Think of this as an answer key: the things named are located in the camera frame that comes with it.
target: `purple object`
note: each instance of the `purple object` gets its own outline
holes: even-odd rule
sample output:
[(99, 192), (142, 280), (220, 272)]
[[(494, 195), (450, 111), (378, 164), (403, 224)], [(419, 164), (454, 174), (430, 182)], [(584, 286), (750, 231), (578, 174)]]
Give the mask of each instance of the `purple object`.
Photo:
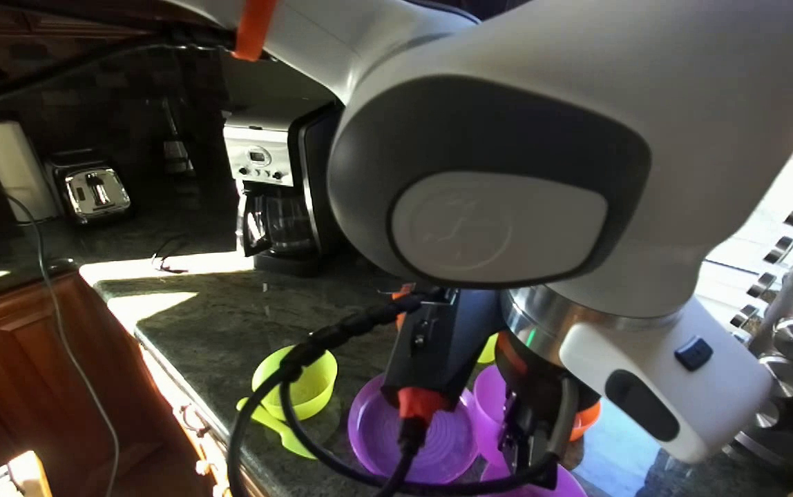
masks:
[[(384, 377), (368, 380), (349, 407), (352, 453), (368, 471), (393, 474), (401, 457), (399, 412), (382, 394)], [(475, 461), (472, 420), (468, 412), (469, 394), (459, 398), (454, 412), (433, 413), (426, 445), (415, 457), (408, 479), (450, 483)]]
[(475, 374), (469, 413), (477, 453), (486, 464), (504, 464), (505, 380), (494, 365)]

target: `kitchen counter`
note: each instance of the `kitchen counter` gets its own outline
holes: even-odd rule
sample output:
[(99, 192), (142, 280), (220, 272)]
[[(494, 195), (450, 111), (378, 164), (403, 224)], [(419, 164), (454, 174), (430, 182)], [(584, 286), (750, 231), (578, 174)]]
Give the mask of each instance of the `kitchen counter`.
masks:
[[(321, 276), (296, 279), (252, 269), (232, 246), (226, 218), (201, 200), (149, 204), (127, 220), (77, 228), (44, 224), (49, 258), (80, 265), (85, 280), (114, 314), (156, 354), (215, 417), (226, 436), (234, 401), (247, 394), (252, 370), (283, 345), (325, 325), (399, 286), (368, 262), (339, 258)], [(28, 236), (0, 239), (0, 290), (38, 279)], [(346, 412), (353, 391), (382, 373), (393, 329), (353, 338), (338, 349), (339, 377), (332, 405), (306, 421), (309, 434), (352, 457)], [(317, 461), (279, 447), (279, 439), (252, 424), (247, 470), (269, 494), (372, 494), (343, 479)], [(658, 450), (614, 405), (588, 429), (584, 464), (574, 470), (588, 494), (788, 494), (791, 483), (758, 470), (737, 453), (686, 467)]]
[[(85, 279), (109, 297), (111, 309), (147, 341), (151, 341), (196, 394), (230, 428), (234, 398), (261, 359), (302, 338), (309, 329), (332, 323), (399, 280), (361, 262), (339, 265), (314, 279), (269, 276), (237, 267), (226, 253), (219, 265), (232, 272), (207, 269), (212, 262), (194, 258), (200, 272), (147, 272), (139, 265), (85, 265)], [(338, 349), (339, 380), (332, 405), (309, 420), (309, 434), (352, 457), (346, 445), (346, 413), (353, 391), (386, 365), (393, 329), (353, 338)], [(305, 461), (279, 447), (272, 429), (248, 429), (248, 471), (269, 494), (346, 494), (368, 487), (343, 479), (317, 461)], [(606, 405), (603, 420), (587, 436), (578, 467), (588, 494), (788, 494), (791, 485), (740, 461), (737, 453), (686, 467), (638, 429), (623, 412)]]

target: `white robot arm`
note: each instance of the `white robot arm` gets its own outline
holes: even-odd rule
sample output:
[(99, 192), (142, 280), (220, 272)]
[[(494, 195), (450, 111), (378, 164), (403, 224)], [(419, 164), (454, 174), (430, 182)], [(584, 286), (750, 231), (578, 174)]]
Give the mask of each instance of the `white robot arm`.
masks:
[(472, 22), (279, 0), (266, 47), (346, 105), (330, 199), (370, 262), (547, 283), (573, 312), (540, 355), (678, 457), (719, 450), (766, 401), (770, 377), (693, 286), (793, 152), (793, 3), (534, 0)]

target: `wall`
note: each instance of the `wall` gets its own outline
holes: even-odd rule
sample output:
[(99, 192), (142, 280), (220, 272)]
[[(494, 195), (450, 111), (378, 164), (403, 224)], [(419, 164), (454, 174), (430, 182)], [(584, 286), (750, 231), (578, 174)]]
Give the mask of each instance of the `wall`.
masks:
[[(0, 42), (0, 69), (26, 75), (93, 44)], [(0, 113), (22, 120), (38, 160), (62, 149), (91, 146), (109, 155), (136, 188), (136, 204), (147, 207), (151, 204), (147, 195), (160, 192), (182, 195), (196, 210), (215, 210), (219, 233), (230, 239), (234, 199), (220, 141), (225, 105), (219, 55), (144, 50), (4, 100)], [(171, 133), (185, 137), (194, 175), (167, 174), (160, 141)], [(0, 233), (9, 231), (10, 216), (0, 199)]]

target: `electrical cord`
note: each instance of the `electrical cord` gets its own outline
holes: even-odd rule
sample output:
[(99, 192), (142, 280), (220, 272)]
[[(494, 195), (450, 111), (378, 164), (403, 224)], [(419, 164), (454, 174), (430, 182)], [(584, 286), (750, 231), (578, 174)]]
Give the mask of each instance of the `electrical cord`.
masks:
[(114, 44), (103, 44), (103, 47), (91, 47), (74, 58), (66, 58), (62, 64), (35, 69), (31, 75), (13, 77), (13, 80), (4, 80), (0, 82), (0, 100), (9, 100), (13, 94), (31, 90), (46, 80), (55, 80), (62, 75), (69, 71), (80, 71), (85, 66), (93, 66), (103, 58), (115, 58), (115, 55), (127, 55), (136, 50), (157, 50), (157, 47), (168, 47), (168, 50), (226, 50), (232, 47), (232, 32), (230, 29), (211, 29), (211, 26), (185, 26), (185, 24), (168, 24), (160, 26), (156, 32), (147, 36), (133, 36), (133, 37), (122, 37)]
[(401, 434), (399, 434), (401, 457), (399, 457), (396, 471), (389, 474), (389, 479), (384, 483), (384, 487), (375, 497), (393, 497), (403, 485), (406, 474), (415, 467), (419, 447), (426, 445), (428, 421), (430, 420), (424, 420), (424, 417), (401, 420)]
[(226, 445), (226, 478), (230, 478), (230, 492), (232, 497), (248, 497), (244, 479), (241, 479), (241, 439), (247, 434), (247, 424), (252, 413), (261, 407), (263, 398), (273, 391), (283, 384), (283, 370), (272, 373), (247, 401), (241, 413), (234, 417), (234, 428), (230, 434)]
[[(294, 380), (285, 380), (279, 385), (279, 394), (283, 394), (285, 420), (288, 420), (288, 428), (294, 429), (294, 436), (330, 470), (335, 470), (335, 471), (339, 471), (357, 483), (366, 483), (366, 485), (384, 485), (384, 478), (353, 470), (352, 464), (339, 461), (335, 453), (323, 450), (317, 442), (309, 439), (302, 420), (296, 417), (290, 384)], [(552, 470), (552, 464), (558, 464), (555, 447), (564, 447), (569, 439), (574, 405), (578, 405), (578, 384), (574, 384), (574, 377), (564, 374), (562, 377), (558, 421), (552, 428), (552, 439), (551, 439), (547, 453), (535, 464), (530, 464), (530, 467), (526, 467), (508, 478), (480, 479), (480, 483), (413, 483), (413, 479), (406, 479), (401, 487), (415, 492), (415, 494), (424, 494), (424, 492), (433, 492), (433, 494), (494, 494), (494, 492), (511, 492), (516, 485), (534, 483), (535, 474), (542, 474), (542, 471)]]
[(98, 22), (98, 24), (115, 24), (115, 26), (127, 26), (127, 29), (151, 29), (156, 22), (151, 18), (136, 18), (136, 15), (114, 15), (114, 14), (85, 14), (85, 8), (66, 8), (66, 3), (62, 6), (35, 6), (31, 0), (0, 0), (0, 6), (6, 8), (22, 8), (22, 11), (42, 11), (49, 15), (69, 15), (69, 18), (82, 18), (82, 22)]
[[(305, 429), (302, 420), (296, 417), (294, 407), (294, 380), (302, 377), (302, 370), (306, 365), (312, 365), (321, 354), (339, 347), (343, 341), (349, 341), (352, 336), (368, 334), (372, 325), (378, 323), (393, 323), (401, 312), (413, 312), (419, 305), (419, 294), (408, 293), (396, 297), (393, 302), (368, 309), (361, 314), (346, 318), (338, 325), (325, 325), (314, 334), (309, 334), (305, 341), (299, 341), (296, 347), (290, 347), (290, 354), (279, 362), (279, 370), (261, 384), (261, 389), (255, 389), (247, 401), (247, 405), (237, 412), (234, 428), (230, 434), (230, 453), (226, 453), (226, 478), (230, 478), (230, 492), (234, 497), (248, 497), (244, 479), (241, 479), (241, 442), (244, 442), (244, 424), (247, 420), (252, 420), (255, 407), (261, 405), (261, 401), (279, 384), (279, 398), (283, 398), (283, 407), (285, 407), (285, 420), (294, 429), (294, 436), (330, 470), (366, 483), (366, 485), (386, 485), (386, 478), (382, 474), (368, 474), (353, 470), (352, 464), (339, 461), (335, 453), (323, 450), (317, 442), (309, 439), (309, 434)], [(552, 428), (552, 439), (547, 445), (547, 450), (526, 470), (516, 470), (508, 478), (498, 478), (498, 479), (480, 479), (480, 483), (415, 483), (415, 479), (403, 479), (401, 492), (433, 492), (433, 494), (493, 494), (493, 492), (508, 492), (526, 483), (534, 483), (534, 478), (540, 478), (542, 471), (552, 470), (558, 464), (558, 447), (566, 445), (569, 439), (569, 428), (574, 420), (574, 407), (578, 407), (578, 384), (574, 377), (564, 374), (562, 377), (562, 407), (558, 407), (558, 421)]]
[(114, 497), (114, 485), (115, 485), (115, 478), (120, 478), (120, 457), (122, 457), (120, 429), (115, 429), (109, 407), (103, 405), (103, 401), (99, 401), (88, 373), (85, 373), (85, 366), (80, 365), (80, 359), (74, 355), (74, 349), (69, 345), (62, 301), (57, 301), (57, 293), (55, 293), (55, 283), (53, 283), (53, 276), (49, 276), (46, 258), (44, 258), (44, 236), (42, 236), (38, 220), (33, 218), (33, 213), (20, 199), (13, 199), (13, 195), (6, 195), (6, 199), (22, 210), (22, 216), (28, 218), (28, 224), (33, 228), (35, 265), (38, 265), (42, 283), (44, 283), (49, 301), (53, 301), (55, 331), (62, 336), (63, 354), (66, 354), (73, 370), (80, 374), (80, 380), (82, 380), (82, 385), (85, 385), (85, 391), (88, 391), (103, 424), (111, 434), (114, 461), (111, 461), (111, 478), (109, 478), (104, 497)]
[(413, 471), (415, 457), (417, 453), (401, 453), (396, 471), (375, 497), (393, 497), (403, 485), (406, 471)]

